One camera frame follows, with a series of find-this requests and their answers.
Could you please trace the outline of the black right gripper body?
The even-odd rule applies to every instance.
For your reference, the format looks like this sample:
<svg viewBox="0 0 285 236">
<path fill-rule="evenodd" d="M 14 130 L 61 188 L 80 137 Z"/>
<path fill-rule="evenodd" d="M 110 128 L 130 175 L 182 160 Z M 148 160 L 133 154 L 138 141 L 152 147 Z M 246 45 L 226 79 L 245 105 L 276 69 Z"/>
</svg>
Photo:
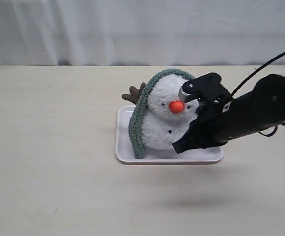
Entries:
<svg viewBox="0 0 285 236">
<path fill-rule="evenodd" d="M 225 104 L 208 116 L 199 115 L 188 129 L 188 149 L 222 146 L 228 141 L 258 132 L 257 114 L 250 95 Z"/>
</svg>

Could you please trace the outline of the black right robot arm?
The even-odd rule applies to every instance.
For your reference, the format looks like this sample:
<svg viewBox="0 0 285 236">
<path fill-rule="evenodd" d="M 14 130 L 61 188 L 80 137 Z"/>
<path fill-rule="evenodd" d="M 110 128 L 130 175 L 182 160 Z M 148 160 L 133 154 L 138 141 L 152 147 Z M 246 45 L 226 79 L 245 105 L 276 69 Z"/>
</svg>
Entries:
<svg viewBox="0 0 285 236">
<path fill-rule="evenodd" d="M 173 147 L 180 154 L 188 150 L 219 147 L 228 141 L 271 127 L 285 125 L 285 76 L 270 74 L 254 88 L 233 98 L 217 73 L 191 79 L 179 90 L 179 99 L 203 103 L 197 118 Z"/>
</svg>

